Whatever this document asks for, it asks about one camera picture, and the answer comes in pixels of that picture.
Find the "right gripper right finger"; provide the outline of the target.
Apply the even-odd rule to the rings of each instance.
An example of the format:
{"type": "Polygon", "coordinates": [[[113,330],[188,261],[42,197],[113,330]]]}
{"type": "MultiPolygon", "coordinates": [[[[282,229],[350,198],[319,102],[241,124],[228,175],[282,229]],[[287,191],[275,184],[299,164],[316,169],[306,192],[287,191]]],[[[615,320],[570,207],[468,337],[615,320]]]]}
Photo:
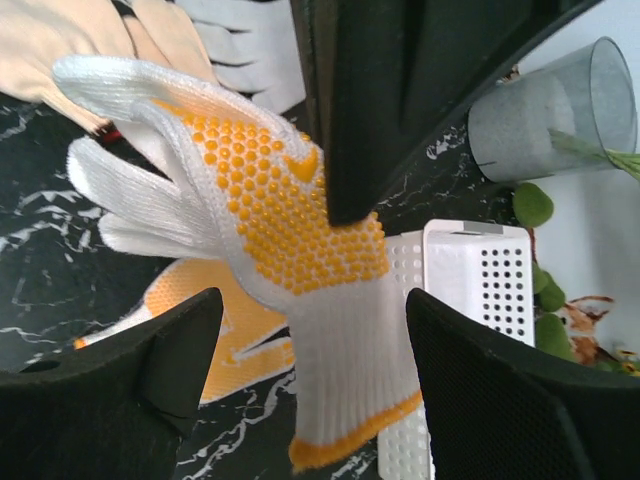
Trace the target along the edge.
{"type": "Polygon", "coordinates": [[[410,291],[438,479],[636,479],[639,382],[572,363],[410,291]]]}

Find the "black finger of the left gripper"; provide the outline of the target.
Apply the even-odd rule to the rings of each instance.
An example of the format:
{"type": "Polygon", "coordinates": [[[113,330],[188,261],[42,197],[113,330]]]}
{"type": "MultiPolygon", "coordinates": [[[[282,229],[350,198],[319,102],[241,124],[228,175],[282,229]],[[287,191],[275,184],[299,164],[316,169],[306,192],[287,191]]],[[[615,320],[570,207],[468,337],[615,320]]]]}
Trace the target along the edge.
{"type": "Polygon", "coordinates": [[[588,1],[295,1],[330,222],[365,218],[446,127],[588,1]]]}

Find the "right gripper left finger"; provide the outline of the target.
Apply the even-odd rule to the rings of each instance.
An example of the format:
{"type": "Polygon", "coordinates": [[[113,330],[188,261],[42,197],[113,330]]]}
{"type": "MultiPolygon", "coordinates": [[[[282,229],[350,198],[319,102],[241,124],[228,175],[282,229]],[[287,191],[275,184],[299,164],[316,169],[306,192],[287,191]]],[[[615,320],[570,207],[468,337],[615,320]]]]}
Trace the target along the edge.
{"type": "Polygon", "coordinates": [[[4,479],[169,479],[223,317],[208,288],[82,349],[1,374],[4,479]]]}

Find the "white plastic storage basket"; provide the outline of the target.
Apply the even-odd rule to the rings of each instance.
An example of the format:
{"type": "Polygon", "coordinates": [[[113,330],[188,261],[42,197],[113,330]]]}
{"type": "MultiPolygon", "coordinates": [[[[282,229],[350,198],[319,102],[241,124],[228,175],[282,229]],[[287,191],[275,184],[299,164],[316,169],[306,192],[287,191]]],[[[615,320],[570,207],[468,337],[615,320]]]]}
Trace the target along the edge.
{"type": "MultiPolygon", "coordinates": [[[[468,318],[533,347],[531,241],[520,227],[431,220],[386,239],[392,272],[404,294],[421,288],[468,318]]],[[[433,479],[426,414],[412,414],[377,437],[383,479],[433,479]]]]}

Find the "yellow dotted knit glove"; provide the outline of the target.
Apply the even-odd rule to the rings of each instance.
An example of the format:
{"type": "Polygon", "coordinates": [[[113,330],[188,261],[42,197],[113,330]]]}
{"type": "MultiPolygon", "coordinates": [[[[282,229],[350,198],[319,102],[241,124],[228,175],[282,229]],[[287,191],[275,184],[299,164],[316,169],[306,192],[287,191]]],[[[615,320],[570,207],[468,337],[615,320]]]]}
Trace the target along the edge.
{"type": "Polygon", "coordinates": [[[330,224],[322,150],[285,118],[154,63],[69,55],[52,69],[73,104],[112,121],[151,164],[95,140],[67,154],[101,206],[103,242],[128,254],[225,261],[286,319],[295,355],[297,472],[340,461],[420,404],[406,299],[375,214],[330,224]]]}

